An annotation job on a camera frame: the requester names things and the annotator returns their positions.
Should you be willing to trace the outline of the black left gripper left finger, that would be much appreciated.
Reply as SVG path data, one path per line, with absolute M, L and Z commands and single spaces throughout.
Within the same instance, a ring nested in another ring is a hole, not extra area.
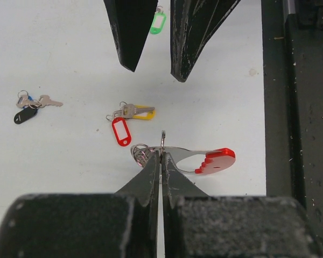
M 18 197 L 0 225 L 0 257 L 156 257 L 159 154 L 116 193 Z

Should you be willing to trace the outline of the yellow tagged key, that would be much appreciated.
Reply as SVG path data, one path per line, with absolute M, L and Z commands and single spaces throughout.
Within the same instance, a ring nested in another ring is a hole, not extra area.
M 156 109 L 150 106 L 141 106 L 120 102 L 120 109 L 113 112 L 112 117 L 124 119 L 151 120 L 156 114 Z

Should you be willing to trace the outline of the red handled metal key organiser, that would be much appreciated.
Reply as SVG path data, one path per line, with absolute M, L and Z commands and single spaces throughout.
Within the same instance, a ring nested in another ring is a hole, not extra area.
M 130 153 L 140 167 L 145 167 L 155 152 L 168 153 L 182 173 L 210 175 L 230 168 L 236 162 L 236 154 L 229 148 L 210 150 L 190 150 L 182 147 L 165 145 L 166 132 L 162 131 L 158 146 L 136 144 L 130 148 Z

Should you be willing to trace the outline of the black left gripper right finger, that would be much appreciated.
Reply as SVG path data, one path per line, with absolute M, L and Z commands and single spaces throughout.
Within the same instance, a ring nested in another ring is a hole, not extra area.
M 290 197 L 209 196 L 161 162 L 166 257 L 323 257 L 304 208 Z

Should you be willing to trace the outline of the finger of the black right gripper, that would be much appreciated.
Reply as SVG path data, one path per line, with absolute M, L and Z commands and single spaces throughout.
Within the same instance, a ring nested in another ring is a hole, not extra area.
M 155 15 L 157 1 L 104 0 L 120 64 L 134 72 Z
M 186 82 L 203 48 L 236 8 L 236 0 L 171 1 L 171 74 Z

